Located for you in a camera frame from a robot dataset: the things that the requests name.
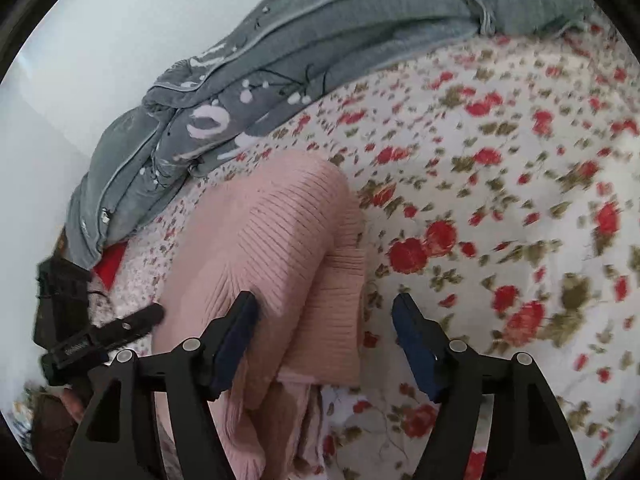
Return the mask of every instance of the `floral bedsheet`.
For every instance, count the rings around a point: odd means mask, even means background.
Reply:
[[[114,307],[96,316],[159,296],[206,187],[276,150],[313,150],[359,196],[369,281],[362,387],[324,388],[324,466],[310,475],[414,471],[438,410],[390,320],[409,291],[478,351],[530,352],[588,478],[602,480],[640,428],[639,72],[603,20],[553,41],[477,38],[364,77],[186,186],[130,242]],[[480,477],[491,407],[488,397],[465,480]]]

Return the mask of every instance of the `ribbed knit fabric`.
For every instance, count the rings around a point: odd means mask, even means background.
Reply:
[[[154,352],[199,335],[241,290],[260,304],[234,385],[210,404],[238,480],[286,478],[298,450],[307,462],[317,459],[312,384],[358,384],[361,226],[340,170],[289,150],[248,177],[209,189],[182,234]],[[171,434],[166,397],[157,402]],[[310,431],[301,435],[303,426]]]

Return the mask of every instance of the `red fabric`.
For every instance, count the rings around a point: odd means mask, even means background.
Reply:
[[[126,249],[127,242],[120,242],[119,244],[107,247],[102,253],[102,259],[94,267],[94,273],[102,280],[107,290],[110,290],[113,285],[116,272],[118,272]]]

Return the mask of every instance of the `black device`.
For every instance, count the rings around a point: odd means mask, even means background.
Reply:
[[[109,352],[151,332],[164,317],[157,303],[101,327],[89,320],[88,270],[53,256],[38,266],[38,310],[33,341],[47,350],[40,366],[50,386],[82,384],[84,402],[91,396],[86,375],[109,360]]]
[[[171,352],[121,350],[84,414],[63,480],[164,479],[154,392],[167,394],[184,480],[235,480],[207,401],[231,387],[257,319],[254,295],[241,292],[225,317]]]

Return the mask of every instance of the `red flower pattern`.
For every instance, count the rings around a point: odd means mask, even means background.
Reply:
[[[483,148],[474,155],[474,160],[483,166],[496,166],[502,162],[502,155],[493,148]]]
[[[409,438],[422,438],[431,431],[437,416],[438,410],[430,404],[422,404],[415,409],[409,408],[401,423],[402,430]]]
[[[536,283],[540,283],[546,274],[546,267],[540,267],[536,272],[533,273],[533,281]]]
[[[475,258],[476,254],[478,254],[478,250],[476,250],[476,245],[473,242],[460,242],[460,251],[467,258]]]
[[[379,339],[380,336],[372,334],[371,332],[369,332],[369,330],[367,330],[364,333],[364,338],[362,339],[362,346],[364,346],[364,348],[375,348],[378,344]]]
[[[509,247],[510,242],[500,242],[494,247],[494,251],[501,251],[507,247]]]
[[[391,160],[391,155],[394,152],[394,149],[391,146],[387,146],[386,148],[383,148],[382,151],[380,151],[380,153],[378,153],[378,156],[376,157],[376,162],[378,164],[386,164]]]
[[[302,116],[298,119],[298,126],[296,126],[296,129],[293,130],[291,135],[299,135],[300,132],[305,129],[305,126],[307,126],[310,122],[311,116],[309,114],[302,114]]]
[[[502,96],[498,92],[491,92],[484,98],[491,106],[500,106],[502,104]]]
[[[486,101],[478,101],[465,106],[467,113],[473,117],[483,117],[491,111],[491,105]]]
[[[589,106],[591,107],[591,111],[597,112],[604,105],[600,102],[600,99],[598,99],[597,97],[591,97],[591,98],[589,98]]]
[[[612,137],[616,137],[621,132],[625,130],[630,130],[635,137],[640,135],[640,131],[638,130],[638,125],[636,121],[633,119],[626,119],[624,121],[615,121],[611,124],[611,131],[613,132]]]
[[[396,183],[389,184],[388,186],[383,187],[379,192],[377,192],[371,198],[371,205],[375,207],[382,207],[389,200],[393,198],[394,193],[396,192]]]
[[[522,223],[522,225],[524,226],[531,225],[534,222],[537,222],[538,220],[540,220],[540,213],[530,213],[524,219],[524,222]]]
[[[580,370],[582,370],[587,362],[589,361],[589,356],[587,354],[580,354],[578,355],[577,359],[575,360],[574,363],[574,370],[576,372],[579,372]]]
[[[539,301],[525,303],[513,314],[502,331],[502,338],[511,346],[519,348],[531,341],[545,317],[545,306]]]
[[[549,65],[548,67],[546,67],[546,72],[545,72],[547,77],[553,77],[553,78],[558,78],[562,75],[562,66],[560,65]]]
[[[584,178],[593,178],[600,171],[600,167],[595,160],[587,160],[578,166],[578,174]]]
[[[429,88],[431,88],[432,90],[437,90],[442,86],[442,83],[451,81],[453,78],[454,78],[453,72],[448,72],[448,71],[443,72],[440,74],[440,77],[436,79],[436,81],[434,81],[429,85]]]
[[[407,238],[404,242],[394,243],[387,256],[392,269],[402,274],[423,270],[429,259],[423,243],[418,238]]]
[[[469,461],[466,463],[465,476],[463,480],[480,480],[484,471],[485,451],[472,451]]]
[[[613,290],[616,293],[616,302],[625,301],[625,298],[629,294],[628,276],[619,276],[616,279]]]
[[[613,236],[620,229],[620,212],[615,202],[607,202],[596,213],[595,221],[600,234]]]
[[[623,83],[626,81],[626,70],[624,68],[618,67],[613,73],[613,79],[616,81]]]
[[[458,302],[458,297],[455,294],[449,294],[444,300],[439,301],[438,305],[444,308],[451,308]]]
[[[322,454],[324,456],[335,455],[335,439],[333,435],[327,435],[322,440]]]
[[[391,160],[403,160],[411,155],[411,152],[406,148],[395,148],[391,153]]]
[[[498,314],[502,314],[514,305],[519,295],[520,291],[514,285],[499,286],[494,291],[494,300],[491,307]]]
[[[398,388],[400,393],[406,395],[407,397],[411,397],[412,399],[415,397],[415,388],[407,383],[401,383]]]
[[[611,378],[611,368],[608,366],[602,367],[602,368],[598,368],[598,370],[596,370],[596,373],[598,375],[598,380],[603,383],[606,384],[609,382],[610,378]]]
[[[418,213],[418,208],[413,204],[404,206],[404,217],[413,218]]]
[[[610,182],[598,182],[596,184],[598,196],[607,196],[613,192],[613,184]]]
[[[469,225],[473,227],[480,225],[480,222],[484,219],[485,216],[486,216],[485,213],[481,211],[476,211],[471,215],[471,218],[469,219]]]
[[[554,120],[554,115],[548,110],[538,110],[533,114],[533,120],[536,123],[533,125],[533,131],[540,137],[548,138],[553,133],[551,129],[551,123]]]
[[[602,462],[602,459],[604,458],[604,456],[606,455],[607,451],[608,451],[609,447],[608,446],[602,446],[598,452],[596,453],[596,456],[593,457],[593,460],[591,460],[591,467],[597,467],[600,465],[600,462]]]
[[[366,110],[360,110],[358,112],[345,112],[339,118],[336,124],[355,124],[364,117],[367,113]]]
[[[368,400],[359,400],[353,405],[353,413],[362,413],[369,408],[372,408],[372,404]]]
[[[429,256],[446,256],[458,239],[458,230],[448,220],[437,220],[431,224],[424,235]]]

